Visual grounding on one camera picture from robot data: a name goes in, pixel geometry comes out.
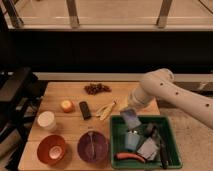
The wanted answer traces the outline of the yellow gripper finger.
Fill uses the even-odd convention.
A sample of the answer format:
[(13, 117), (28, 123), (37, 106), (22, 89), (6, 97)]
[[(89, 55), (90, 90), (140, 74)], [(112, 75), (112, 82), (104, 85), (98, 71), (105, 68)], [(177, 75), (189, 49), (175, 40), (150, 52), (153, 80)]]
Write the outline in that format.
[(126, 110), (128, 109), (130, 106), (129, 104), (129, 100), (127, 98), (125, 98), (119, 105), (119, 110), (120, 111), (123, 111), (123, 110)]

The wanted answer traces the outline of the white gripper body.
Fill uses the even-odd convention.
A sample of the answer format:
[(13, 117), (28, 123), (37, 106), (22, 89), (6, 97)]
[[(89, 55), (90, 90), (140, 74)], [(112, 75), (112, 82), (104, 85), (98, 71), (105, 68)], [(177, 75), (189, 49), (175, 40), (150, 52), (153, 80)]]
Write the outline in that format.
[(138, 86), (130, 92), (127, 102), (130, 107), (141, 109), (147, 107), (153, 99), (152, 95), (147, 93), (141, 86)]

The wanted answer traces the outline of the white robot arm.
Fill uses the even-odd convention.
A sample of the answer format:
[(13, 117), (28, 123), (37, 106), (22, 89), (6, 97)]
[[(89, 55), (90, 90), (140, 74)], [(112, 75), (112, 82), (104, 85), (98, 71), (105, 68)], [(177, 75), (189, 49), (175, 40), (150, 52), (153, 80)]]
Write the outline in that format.
[(120, 110), (142, 109), (154, 98), (162, 98), (213, 129), (213, 99), (180, 88), (173, 81), (174, 74), (166, 68), (143, 74)]

